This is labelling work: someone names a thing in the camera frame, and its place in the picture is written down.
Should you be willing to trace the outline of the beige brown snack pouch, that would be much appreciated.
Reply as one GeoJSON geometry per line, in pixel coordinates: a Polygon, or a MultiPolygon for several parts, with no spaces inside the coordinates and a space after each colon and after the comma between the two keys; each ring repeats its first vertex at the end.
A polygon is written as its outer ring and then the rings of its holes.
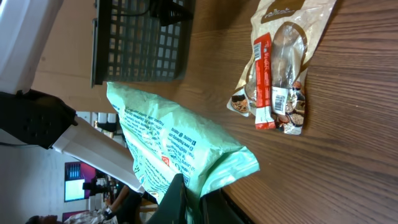
{"type": "Polygon", "coordinates": [[[251,18],[252,55],[228,101],[229,110],[256,120],[254,41],[271,35],[272,117],[285,134],[299,135],[305,121],[305,78],[335,0],[261,0],[251,18]]]}

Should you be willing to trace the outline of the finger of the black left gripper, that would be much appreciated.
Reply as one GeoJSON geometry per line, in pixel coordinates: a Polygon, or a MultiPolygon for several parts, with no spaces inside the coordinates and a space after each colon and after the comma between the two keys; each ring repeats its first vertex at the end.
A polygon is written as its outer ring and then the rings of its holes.
{"type": "Polygon", "coordinates": [[[149,14],[159,20],[161,26],[193,19],[193,14],[172,0],[150,0],[149,14]]]}

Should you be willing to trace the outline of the red snack bar packet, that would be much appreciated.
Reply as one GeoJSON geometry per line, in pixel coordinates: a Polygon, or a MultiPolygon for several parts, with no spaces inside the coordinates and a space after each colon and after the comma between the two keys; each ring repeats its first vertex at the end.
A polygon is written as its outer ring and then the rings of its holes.
{"type": "Polygon", "coordinates": [[[271,97],[271,35],[266,33],[254,41],[256,70],[256,129],[275,129],[271,97]]]}

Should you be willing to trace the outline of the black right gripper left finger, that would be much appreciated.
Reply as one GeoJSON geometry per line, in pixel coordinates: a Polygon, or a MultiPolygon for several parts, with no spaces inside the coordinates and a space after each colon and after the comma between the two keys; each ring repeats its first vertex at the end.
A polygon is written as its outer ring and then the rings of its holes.
{"type": "Polygon", "coordinates": [[[186,224],[187,191],[183,174],[176,174],[147,224],[186,224]]]}

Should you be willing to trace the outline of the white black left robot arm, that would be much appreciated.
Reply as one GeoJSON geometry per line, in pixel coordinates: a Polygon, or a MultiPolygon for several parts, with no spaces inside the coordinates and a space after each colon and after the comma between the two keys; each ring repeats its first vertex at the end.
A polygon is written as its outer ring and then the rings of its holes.
{"type": "MultiPolygon", "coordinates": [[[[73,156],[143,192],[124,148],[60,98],[32,89],[61,1],[1,2],[1,129],[73,156]]],[[[96,1],[91,85],[167,82],[185,73],[192,1],[96,1]]]]}

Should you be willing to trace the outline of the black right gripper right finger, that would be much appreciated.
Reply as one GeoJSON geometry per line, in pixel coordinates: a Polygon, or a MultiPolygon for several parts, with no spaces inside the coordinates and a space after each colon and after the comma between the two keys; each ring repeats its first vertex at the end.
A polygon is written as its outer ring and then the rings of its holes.
{"type": "Polygon", "coordinates": [[[223,189],[204,195],[200,209],[204,224],[254,224],[223,189]]]}

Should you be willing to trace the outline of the teal orange snack packet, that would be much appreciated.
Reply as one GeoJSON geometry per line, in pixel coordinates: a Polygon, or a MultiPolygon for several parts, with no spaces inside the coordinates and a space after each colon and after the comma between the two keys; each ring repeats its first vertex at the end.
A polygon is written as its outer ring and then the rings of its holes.
{"type": "Polygon", "coordinates": [[[134,174],[158,202],[182,174],[188,210],[196,213],[202,196],[259,170],[246,146],[178,103],[115,82],[106,95],[118,112],[134,174]]]}

